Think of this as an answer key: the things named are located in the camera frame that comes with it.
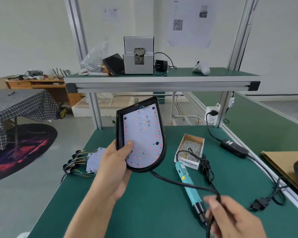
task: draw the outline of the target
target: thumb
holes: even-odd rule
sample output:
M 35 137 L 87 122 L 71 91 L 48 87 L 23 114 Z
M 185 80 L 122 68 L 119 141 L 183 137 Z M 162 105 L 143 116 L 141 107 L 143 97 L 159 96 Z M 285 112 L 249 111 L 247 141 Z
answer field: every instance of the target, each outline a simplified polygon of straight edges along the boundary
M 128 141 L 127 144 L 116 152 L 116 155 L 122 160 L 126 159 L 127 155 L 131 153 L 133 149 L 133 141 Z
M 209 205 L 210 210 L 223 234 L 223 237 L 224 234 L 231 234 L 235 228 L 223 206 L 215 198 L 209 200 Z

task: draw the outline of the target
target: person's right hand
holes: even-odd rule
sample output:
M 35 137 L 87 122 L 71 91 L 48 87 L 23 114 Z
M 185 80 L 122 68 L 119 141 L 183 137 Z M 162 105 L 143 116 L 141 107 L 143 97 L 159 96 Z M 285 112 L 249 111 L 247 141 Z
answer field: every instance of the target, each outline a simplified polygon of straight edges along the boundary
M 212 213 L 215 218 L 211 226 L 215 238 L 266 238 L 261 220 L 231 197 L 221 196 L 222 204 L 216 196 L 205 196 L 204 200 L 210 206 L 206 217 Z

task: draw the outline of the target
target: hand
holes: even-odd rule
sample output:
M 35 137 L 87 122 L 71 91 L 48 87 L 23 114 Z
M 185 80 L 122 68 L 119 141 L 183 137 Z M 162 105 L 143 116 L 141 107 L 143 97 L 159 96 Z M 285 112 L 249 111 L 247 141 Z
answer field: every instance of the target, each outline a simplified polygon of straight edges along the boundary
M 215 238 L 266 238 L 261 220 L 231 197 L 221 196 L 222 205 L 215 196 L 206 196 L 204 200 L 210 206 L 207 218 L 211 213 L 215 218 L 211 226 Z
M 90 190 L 102 192 L 102 195 L 116 202 L 126 190 L 131 171 L 126 169 L 126 157 L 131 153 L 133 141 L 116 151 L 114 140 L 106 149 L 100 161 L 96 177 Z

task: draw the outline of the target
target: desk drawer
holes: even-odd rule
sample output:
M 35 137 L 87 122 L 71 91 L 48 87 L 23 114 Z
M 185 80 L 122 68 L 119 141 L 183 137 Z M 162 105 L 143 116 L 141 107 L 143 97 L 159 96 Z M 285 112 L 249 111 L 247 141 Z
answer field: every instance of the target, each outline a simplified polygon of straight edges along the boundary
M 32 88 L 30 82 L 9 82 L 12 89 L 14 88 Z

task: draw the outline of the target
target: forearm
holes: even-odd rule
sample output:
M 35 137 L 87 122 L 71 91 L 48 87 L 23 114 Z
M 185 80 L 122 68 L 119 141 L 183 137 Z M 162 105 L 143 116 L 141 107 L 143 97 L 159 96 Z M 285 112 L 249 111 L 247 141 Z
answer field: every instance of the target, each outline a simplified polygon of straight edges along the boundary
M 97 190 L 90 190 L 77 209 L 64 238 L 105 236 L 115 201 Z

